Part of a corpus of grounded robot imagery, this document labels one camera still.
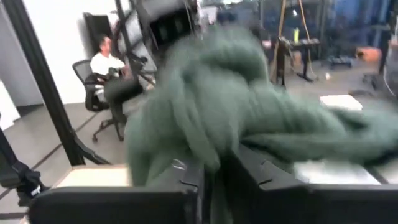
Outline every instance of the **dark pants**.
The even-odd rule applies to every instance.
[[[108,81],[104,86],[105,99],[109,103],[112,115],[120,122],[127,122],[123,114],[123,103],[142,93],[143,89],[138,80],[117,78]]]

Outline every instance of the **tripod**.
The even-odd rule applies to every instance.
[[[18,205],[21,207],[29,206],[35,196],[49,189],[40,181],[40,172],[33,171],[18,161],[2,129],[0,129],[0,185],[7,189],[1,194],[0,199],[12,189],[16,189],[19,197]],[[22,218],[24,215],[25,213],[0,214],[0,220]]]

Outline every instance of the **green cloth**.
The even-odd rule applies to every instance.
[[[162,83],[126,126],[136,186],[150,183],[182,154],[216,173],[220,158],[236,151],[240,141],[290,161],[358,163],[398,143],[396,116],[326,108],[271,84],[262,47],[243,28],[217,27],[179,41],[159,76]],[[215,188],[222,194],[221,182]],[[214,203],[220,210],[212,212],[222,216],[223,202]]]

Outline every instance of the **black hair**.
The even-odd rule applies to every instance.
[[[101,34],[101,35],[97,36],[96,39],[97,39],[97,43],[98,43],[99,46],[101,46],[104,43],[105,38],[108,38],[108,36],[104,35],[104,34]]]

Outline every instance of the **black mesh chair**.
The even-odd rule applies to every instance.
[[[109,109],[109,105],[106,103],[105,97],[104,97],[104,86],[103,85],[95,85],[94,83],[88,83],[85,80],[89,75],[91,75],[93,72],[91,71],[90,67],[90,61],[91,60],[82,60],[79,62],[76,62],[72,65],[73,70],[75,71],[77,77],[81,81],[81,83],[85,86],[86,90],[86,100],[85,100],[85,106],[89,111],[92,112],[100,112],[106,109]],[[116,133],[118,135],[118,138],[120,141],[124,140],[124,137],[120,133],[119,129],[119,122],[117,119],[112,115],[111,119],[102,121],[98,130],[94,132],[93,134],[93,142],[97,142],[98,138],[96,135],[100,132],[102,132],[104,129],[106,129],[109,126],[114,125],[116,128]]]

